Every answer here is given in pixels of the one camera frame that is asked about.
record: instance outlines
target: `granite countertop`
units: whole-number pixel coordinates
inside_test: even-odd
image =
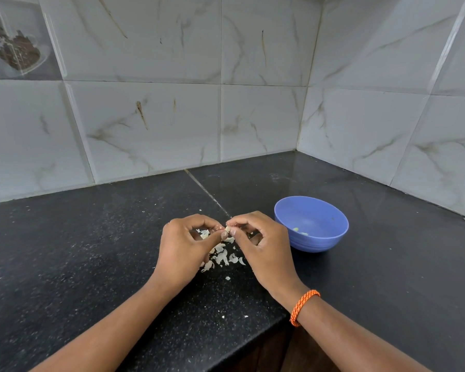
[[[273,216],[289,195],[337,206],[350,230],[326,253],[293,250],[302,280],[428,368],[465,370],[460,215],[298,152],[190,171],[233,215]],[[208,193],[180,171],[0,203],[0,370],[33,367],[137,291],[168,220],[224,222]],[[120,370],[209,370],[287,318],[248,265],[216,268],[164,309]]]

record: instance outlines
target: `left hand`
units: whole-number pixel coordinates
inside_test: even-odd
[[[209,237],[195,240],[190,232],[199,228],[209,229]],[[166,285],[171,285],[177,294],[191,282],[200,264],[208,260],[208,252],[223,237],[227,237],[224,227],[205,215],[172,219],[162,231],[159,259],[151,279],[161,279]]]

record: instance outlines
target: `forearm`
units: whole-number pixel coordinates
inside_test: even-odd
[[[155,317],[178,292],[157,278],[150,278],[122,305],[33,371],[116,370]]]
[[[292,309],[306,291],[308,288],[303,284],[292,288],[281,304]],[[298,322],[342,372],[429,371],[317,296],[302,307]]]

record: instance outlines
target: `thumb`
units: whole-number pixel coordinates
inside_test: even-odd
[[[210,234],[209,237],[206,239],[198,242],[200,247],[204,249],[207,253],[212,250],[213,247],[215,247],[217,244],[219,244],[222,241],[221,234],[225,232],[224,230],[218,230],[215,231],[214,233]]]
[[[248,260],[248,256],[255,252],[255,246],[248,239],[244,231],[238,227],[231,227],[230,234],[235,238],[237,245],[239,245]]]

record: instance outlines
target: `right hand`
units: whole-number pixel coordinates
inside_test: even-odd
[[[265,214],[237,215],[226,222],[260,284],[287,311],[291,312],[299,298],[308,291],[296,273],[291,256],[288,230]],[[246,232],[258,230],[262,239],[253,244]]]

